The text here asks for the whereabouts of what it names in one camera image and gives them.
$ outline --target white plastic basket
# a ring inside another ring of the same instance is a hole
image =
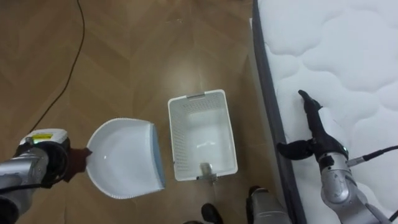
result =
[[[225,92],[206,91],[169,100],[174,174],[179,181],[203,177],[203,164],[215,176],[238,171]]]

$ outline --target wooden floor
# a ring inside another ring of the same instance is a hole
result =
[[[246,223],[250,185],[273,191],[248,62],[250,0],[81,0],[86,39],[73,78],[39,128],[67,129],[73,147],[115,117],[157,126],[167,187],[113,200],[79,174],[38,190],[19,223],[170,223],[201,220],[214,203],[226,224]],[[81,38],[74,0],[0,1],[0,159],[59,94]],[[206,182],[177,182],[171,159],[167,101],[224,89],[239,172]]]

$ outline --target quilted mattress surface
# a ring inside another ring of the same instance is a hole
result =
[[[305,90],[350,158],[398,144],[398,1],[259,0],[262,32],[288,142],[310,139]],[[308,223],[340,223],[320,196],[314,157],[293,162]],[[369,203],[398,209],[398,151],[352,168]]]

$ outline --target metal robot arm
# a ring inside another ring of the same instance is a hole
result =
[[[376,207],[368,204],[365,194],[358,189],[347,164],[348,151],[323,128],[318,113],[322,106],[306,92],[300,90],[298,93],[304,99],[313,138],[288,145],[278,144],[279,152],[292,160],[315,155],[322,178],[322,200],[342,224],[391,224]]]
[[[69,147],[65,130],[37,130],[21,141],[12,159],[0,163],[0,223],[15,223],[30,208],[35,188],[59,181]]]

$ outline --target yellow label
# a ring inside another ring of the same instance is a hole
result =
[[[33,140],[49,140],[51,139],[52,134],[35,134],[32,136]]]

